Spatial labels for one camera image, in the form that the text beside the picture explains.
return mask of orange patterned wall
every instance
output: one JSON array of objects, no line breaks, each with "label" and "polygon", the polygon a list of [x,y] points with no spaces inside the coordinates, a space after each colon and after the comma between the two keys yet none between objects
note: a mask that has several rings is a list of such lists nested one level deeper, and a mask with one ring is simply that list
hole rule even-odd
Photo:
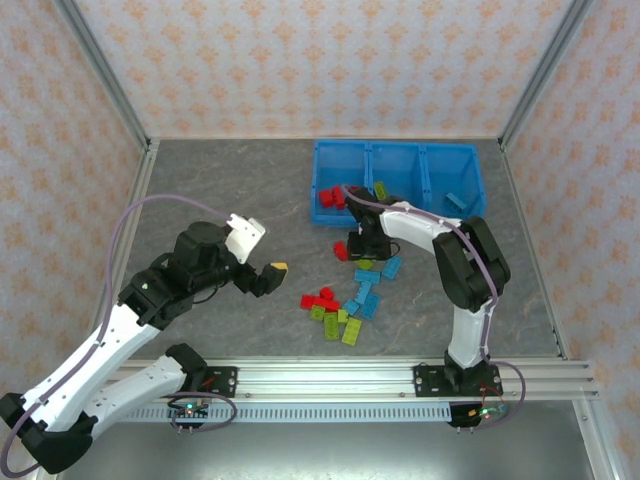
[{"label": "orange patterned wall", "polygon": [[510,149],[547,286],[640,472],[640,8],[598,1]]},{"label": "orange patterned wall", "polygon": [[79,1],[163,137],[497,137],[570,3]]},{"label": "orange patterned wall", "polygon": [[88,334],[140,150],[51,0],[0,2],[0,395]]}]

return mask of ventilation slot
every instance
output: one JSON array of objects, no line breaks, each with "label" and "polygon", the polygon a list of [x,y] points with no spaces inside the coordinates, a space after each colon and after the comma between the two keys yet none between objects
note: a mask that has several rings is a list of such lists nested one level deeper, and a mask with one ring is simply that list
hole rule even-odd
[{"label": "ventilation slot", "polygon": [[[171,418],[172,410],[163,404],[153,404],[128,414],[122,422],[164,423]],[[231,409],[223,404],[209,405],[204,422],[221,422],[231,415]],[[446,402],[408,402],[374,404],[238,404],[239,423],[384,423],[384,422],[441,422],[451,421],[451,410]]]}]

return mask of blue plastic bin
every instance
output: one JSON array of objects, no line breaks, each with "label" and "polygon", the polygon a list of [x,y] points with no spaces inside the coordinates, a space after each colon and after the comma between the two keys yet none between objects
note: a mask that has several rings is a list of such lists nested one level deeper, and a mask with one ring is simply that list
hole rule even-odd
[{"label": "blue plastic bin", "polygon": [[358,225],[347,208],[344,210],[338,210],[335,207],[323,208],[318,192],[342,184],[368,186],[368,150],[369,142],[359,140],[316,141],[311,181],[312,223],[332,227]]},{"label": "blue plastic bin", "polygon": [[[327,139],[317,140],[314,150],[312,223],[357,226],[348,209],[323,208],[318,192],[347,184],[365,186],[373,193],[378,181],[384,182],[389,195],[438,215],[469,218],[484,215],[487,208],[472,145]],[[456,200],[453,206],[446,200],[449,194]]]},{"label": "blue plastic bin", "polygon": [[367,187],[370,187],[370,190],[375,182],[382,181],[389,195],[403,198],[418,208],[429,208],[431,187],[424,145],[371,142],[369,159],[371,185]]},{"label": "blue plastic bin", "polygon": [[[424,147],[431,183],[429,211],[455,218],[483,216],[487,199],[475,147],[438,143],[427,143]],[[456,211],[445,200],[449,193],[466,204],[463,212]]]}]

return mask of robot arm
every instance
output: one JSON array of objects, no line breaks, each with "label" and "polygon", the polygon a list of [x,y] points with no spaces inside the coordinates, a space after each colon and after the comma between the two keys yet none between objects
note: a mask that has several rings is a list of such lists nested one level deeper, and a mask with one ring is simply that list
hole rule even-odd
[{"label": "robot arm", "polygon": [[388,197],[384,206],[372,204],[381,205],[365,188],[347,196],[347,206],[360,224],[358,232],[349,233],[349,259],[387,260],[391,257],[392,239],[406,240],[435,255],[442,286],[454,305],[453,337],[445,354],[449,368],[445,374],[458,394],[471,390],[474,382],[467,379],[476,376],[470,373],[488,367],[484,362],[487,351],[482,349],[486,347],[484,328],[493,313],[493,298],[479,265],[451,227],[471,242],[501,295],[511,272],[493,235],[479,217],[460,220],[418,215],[408,202],[397,197]]},{"label": "robot arm", "polygon": [[129,411],[158,397],[201,386],[206,362],[187,345],[169,348],[152,366],[105,387],[124,361],[190,310],[196,294],[233,282],[256,297],[273,292],[284,280],[286,264],[266,265],[260,275],[247,263],[266,230],[254,219],[231,215],[224,227],[196,222],[182,232],[173,252],[133,276],[118,296],[109,328],[99,347],[100,327],[48,378],[24,394],[0,399],[0,416],[13,428],[25,412],[66,374],[75,374],[40,404],[18,435],[49,473],[75,463],[92,441]]}]

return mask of transparent green brick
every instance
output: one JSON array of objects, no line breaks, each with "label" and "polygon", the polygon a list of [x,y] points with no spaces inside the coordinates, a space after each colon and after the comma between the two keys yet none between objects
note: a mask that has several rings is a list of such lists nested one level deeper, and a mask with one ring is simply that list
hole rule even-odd
[{"label": "transparent green brick", "polygon": [[322,321],[324,319],[324,307],[314,305],[311,307],[311,320]]},{"label": "transparent green brick", "polygon": [[327,340],[340,340],[340,327],[338,326],[337,313],[324,314],[324,338]]},{"label": "transparent green brick", "polygon": [[342,343],[346,343],[347,345],[355,346],[356,340],[358,340],[358,334],[360,333],[360,326],[362,325],[362,320],[358,320],[357,318],[349,317],[349,321],[347,322],[347,326],[344,329],[344,335],[342,335]]},{"label": "transparent green brick", "polygon": [[356,260],[353,263],[358,265],[358,268],[360,268],[361,270],[371,270],[371,267],[373,267],[373,264],[376,263],[376,262],[375,262],[375,260],[369,260],[369,259],[362,258],[360,260]]},{"label": "transparent green brick", "polygon": [[389,194],[387,193],[387,189],[384,187],[383,182],[375,182],[373,184],[373,191],[375,192],[379,202],[381,202],[382,200],[384,200],[389,196]]},{"label": "transparent green brick", "polygon": [[338,323],[347,323],[349,321],[349,314],[346,310],[338,310]]}]

